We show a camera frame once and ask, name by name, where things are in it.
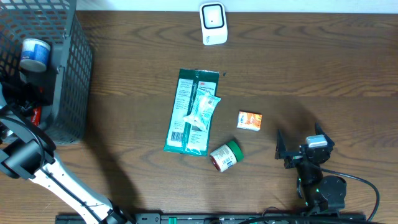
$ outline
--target wood grain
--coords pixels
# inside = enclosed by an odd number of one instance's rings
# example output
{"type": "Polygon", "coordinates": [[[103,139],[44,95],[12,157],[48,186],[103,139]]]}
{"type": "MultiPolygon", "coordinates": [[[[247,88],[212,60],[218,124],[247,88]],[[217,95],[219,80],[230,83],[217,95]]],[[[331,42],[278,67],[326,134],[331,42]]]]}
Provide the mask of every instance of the wood grain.
{"type": "MultiPolygon", "coordinates": [[[[319,121],[336,142],[328,169],[373,182],[374,221],[397,223],[398,16],[228,14],[228,41],[204,46],[197,13],[78,12],[95,54],[84,140],[59,147],[89,186],[131,212],[262,212],[302,207],[275,134],[303,143],[319,121]],[[236,137],[245,160],[220,174],[208,158],[162,151],[178,70],[220,71],[210,151],[236,137]],[[239,110],[263,114],[236,129],[239,110]]],[[[0,175],[1,223],[73,213],[34,184],[0,175]]],[[[347,180],[346,212],[371,213],[370,187],[347,180]]]]}

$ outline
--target gray plastic basket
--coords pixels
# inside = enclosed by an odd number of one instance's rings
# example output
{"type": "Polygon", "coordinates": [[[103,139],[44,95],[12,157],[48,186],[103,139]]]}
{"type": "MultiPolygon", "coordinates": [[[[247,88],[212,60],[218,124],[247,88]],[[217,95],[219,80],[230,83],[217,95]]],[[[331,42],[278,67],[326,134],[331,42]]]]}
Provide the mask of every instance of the gray plastic basket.
{"type": "Polygon", "coordinates": [[[86,123],[93,56],[75,9],[76,0],[0,0],[0,65],[44,88],[52,105],[43,107],[39,128],[58,145],[79,141],[86,123]],[[51,45],[45,73],[19,73],[26,38],[51,45]]]}

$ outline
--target green jar lid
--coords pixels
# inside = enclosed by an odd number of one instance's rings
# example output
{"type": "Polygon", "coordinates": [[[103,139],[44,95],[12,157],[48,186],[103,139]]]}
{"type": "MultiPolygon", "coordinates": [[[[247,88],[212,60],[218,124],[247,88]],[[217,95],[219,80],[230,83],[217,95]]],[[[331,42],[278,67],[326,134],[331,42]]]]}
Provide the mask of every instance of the green jar lid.
{"type": "Polygon", "coordinates": [[[238,144],[234,140],[230,141],[229,143],[226,144],[232,152],[236,156],[236,161],[241,161],[243,159],[243,153],[241,151],[241,148],[239,148],[238,144]]]}

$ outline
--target black cable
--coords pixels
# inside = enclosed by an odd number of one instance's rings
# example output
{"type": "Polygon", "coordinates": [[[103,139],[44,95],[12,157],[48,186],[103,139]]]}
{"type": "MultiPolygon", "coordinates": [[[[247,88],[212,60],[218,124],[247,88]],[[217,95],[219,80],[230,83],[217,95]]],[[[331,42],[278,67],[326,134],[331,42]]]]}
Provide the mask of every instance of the black cable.
{"type": "Polygon", "coordinates": [[[19,125],[20,127],[24,128],[26,131],[28,131],[32,137],[35,139],[36,143],[39,145],[40,147],[40,154],[41,154],[41,159],[40,159],[40,165],[39,168],[42,168],[44,166],[44,156],[45,156],[45,151],[44,151],[44,146],[42,141],[37,137],[37,135],[35,133],[33,133],[33,131],[31,131],[26,124],[14,119],[14,118],[8,118],[7,116],[0,116],[0,119],[5,119],[6,121],[10,121],[13,122],[14,124],[19,125]]]}
{"type": "Polygon", "coordinates": [[[260,218],[252,218],[246,221],[243,221],[239,224],[251,224],[256,222],[264,222],[264,221],[287,221],[287,222],[325,222],[325,223],[337,223],[337,224],[377,224],[375,222],[368,222],[364,220],[352,220],[345,218],[335,218],[335,217],[301,217],[301,216],[269,216],[269,217],[260,217],[260,218]]]}
{"type": "Polygon", "coordinates": [[[261,217],[264,217],[270,208],[274,208],[274,209],[280,211],[279,208],[274,207],[274,206],[271,206],[271,207],[268,207],[268,208],[266,208],[266,209],[264,210],[264,212],[261,214],[261,217]]]}
{"type": "Polygon", "coordinates": [[[45,171],[43,168],[40,168],[40,170],[49,178],[51,179],[55,184],[58,185],[58,187],[60,187],[65,193],[67,193],[71,198],[75,199],[80,206],[85,207],[88,211],[88,213],[90,213],[90,215],[92,215],[95,220],[98,223],[101,223],[102,220],[90,209],[89,206],[87,206],[82,200],[80,200],[80,198],[78,198],[76,195],[74,195],[72,192],[70,192],[66,187],[64,187],[56,178],[54,178],[51,174],[49,174],[47,171],[45,171]]]}
{"type": "Polygon", "coordinates": [[[374,208],[373,208],[373,211],[372,211],[371,215],[368,218],[368,222],[370,222],[373,219],[374,215],[377,212],[377,209],[379,208],[379,204],[380,204],[380,193],[379,193],[379,190],[377,189],[377,187],[375,185],[373,185],[372,183],[370,183],[367,180],[364,180],[362,178],[359,178],[359,177],[356,177],[356,176],[353,176],[353,175],[349,175],[349,174],[345,174],[345,173],[341,173],[341,172],[337,172],[337,171],[333,171],[333,170],[324,169],[324,168],[318,167],[317,165],[312,164],[312,163],[310,163],[310,164],[313,167],[317,168],[318,170],[320,170],[322,172],[328,172],[328,173],[331,173],[331,174],[336,174],[336,175],[340,175],[340,176],[343,176],[343,177],[348,177],[348,178],[351,178],[351,179],[354,179],[354,180],[358,180],[358,181],[360,181],[362,183],[365,183],[365,184],[368,184],[369,186],[371,186],[373,188],[374,192],[376,193],[376,203],[374,205],[374,208]]]}
{"type": "Polygon", "coordinates": [[[303,199],[303,194],[301,193],[301,178],[297,176],[297,184],[296,184],[296,191],[299,198],[303,199]]]}
{"type": "Polygon", "coordinates": [[[98,207],[98,206],[102,206],[104,204],[100,204],[100,205],[84,205],[83,207],[98,207]]]}

